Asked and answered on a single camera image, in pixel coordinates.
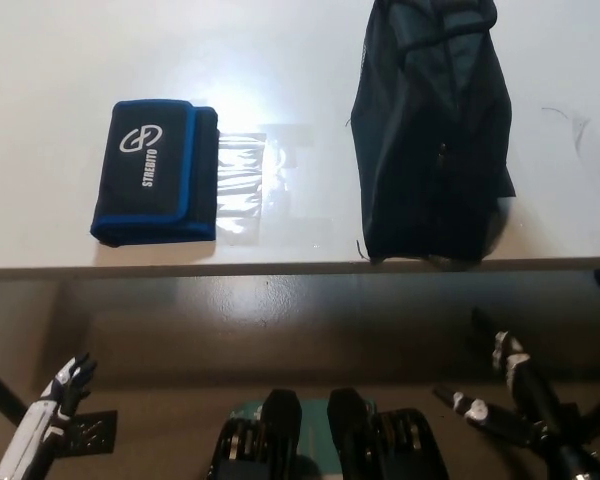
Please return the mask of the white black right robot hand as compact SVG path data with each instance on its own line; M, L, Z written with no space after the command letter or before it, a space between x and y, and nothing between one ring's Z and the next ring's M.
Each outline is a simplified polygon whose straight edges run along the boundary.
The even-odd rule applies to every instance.
M470 426L519 447L543 452L551 445L586 444L577 409L559 400L514 333L479 308L472 310L471 326L474 345L489 351L492 369L504 379L515 408L444 385L436 386L434 395Z

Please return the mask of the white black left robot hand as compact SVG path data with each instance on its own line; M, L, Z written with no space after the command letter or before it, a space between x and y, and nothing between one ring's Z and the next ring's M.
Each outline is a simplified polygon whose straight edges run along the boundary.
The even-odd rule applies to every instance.
M0 461L0 479L43 479L48 474L79 404L90 395L97 362L72 357L26 410Z

